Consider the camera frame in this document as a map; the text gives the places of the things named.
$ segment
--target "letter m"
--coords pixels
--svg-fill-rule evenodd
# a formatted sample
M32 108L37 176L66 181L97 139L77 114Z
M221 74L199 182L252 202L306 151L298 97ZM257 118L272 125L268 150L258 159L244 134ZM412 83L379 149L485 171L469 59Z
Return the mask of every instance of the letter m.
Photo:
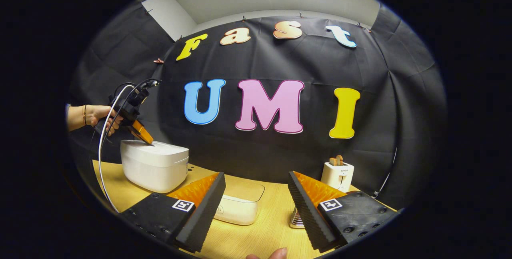
M256 129L252 120L252 110L260 121L261 128L267 130L279 111L279 120L274 130L279 133L301 133L304 129L300 124L299 102L300 92L304 83L298 80L284 80L279 85L274 97L269 98L259 80L242 80L238 83L242 90L242 113L235 126L238 130L251 131Z

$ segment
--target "table surface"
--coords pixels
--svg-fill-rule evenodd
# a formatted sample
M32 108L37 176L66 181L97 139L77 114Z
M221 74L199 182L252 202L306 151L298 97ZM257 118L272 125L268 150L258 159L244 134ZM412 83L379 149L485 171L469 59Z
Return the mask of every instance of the table surface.
M100 184L98 161L93 160L96 177ZM212 175L215 171L188 164L188 175L174 190L190 184L193 181ZM121 164L101 162L101 172L108 195L119 212L130 208L151 194L130 182L124 175ZM290 227L291 215L294 209L293 200L287 184L269 183L242 179L225 175L226 180L236 178L236 181L260 184L265 191L258 202L258 216L253 224L240 226L214 219L208 230L201 252L193 255L199 258L240 258L255 254L260 258L268 258L278 248L288 248L288 258L315 258L326 254L314 250L309 242L305 229ZM358 190L350 186L349 191Z

